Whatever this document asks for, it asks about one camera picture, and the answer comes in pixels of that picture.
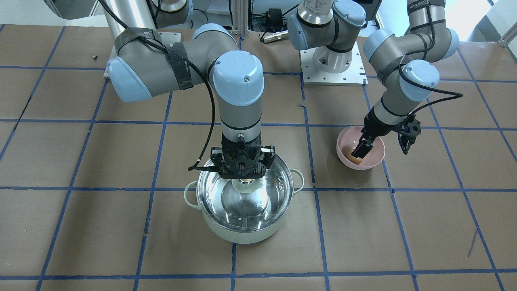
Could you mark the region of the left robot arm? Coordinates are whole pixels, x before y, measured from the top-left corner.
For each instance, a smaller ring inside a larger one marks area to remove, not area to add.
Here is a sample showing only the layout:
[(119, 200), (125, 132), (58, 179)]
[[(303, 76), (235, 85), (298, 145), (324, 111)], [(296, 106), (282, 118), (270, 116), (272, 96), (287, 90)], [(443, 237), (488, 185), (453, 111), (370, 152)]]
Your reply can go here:
[[(457, 33), (446, 26), (444, 0), (408, 0), (410, 29), (400, 37), (388, 28), (374, 31), (364, 41), (363, 52), (386, 90), (364, 118), (358, 145), (351, 156), (364, 158), (374, 141), (391, 131), (407, 154), (421, 133), (416, 113), (422, 101), (438, 90), (440, 80), (433, 63), (456, 52)], [(298, 50), (316, 49), (313, 56), (326, 72), (345, 70), (361, 27), (364, 8), (352, 0), (304, 0), (288, 19), (288, 34)]]

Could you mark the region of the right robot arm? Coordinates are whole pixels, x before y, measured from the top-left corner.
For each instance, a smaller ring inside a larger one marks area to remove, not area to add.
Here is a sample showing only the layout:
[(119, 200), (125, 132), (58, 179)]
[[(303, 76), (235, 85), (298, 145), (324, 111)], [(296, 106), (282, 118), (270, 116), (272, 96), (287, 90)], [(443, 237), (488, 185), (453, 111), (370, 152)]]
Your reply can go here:
[(200, 26), (189, 41), (174, 41), (157, 28), (187, 22), (190, 0), (101, 0), (116, 56), (107, 62), (108, 77), (125, 102), (144, 101), (195, 85), (207, 87), (212, 120), (219, 110), (221, 147), (210, 151), (212, 165), (189, 170), (218, 173), (225, 179), (264, 177), (276, 157), (273, 146), (262, 147), (260, 60), (238, 48), (223, 26)]

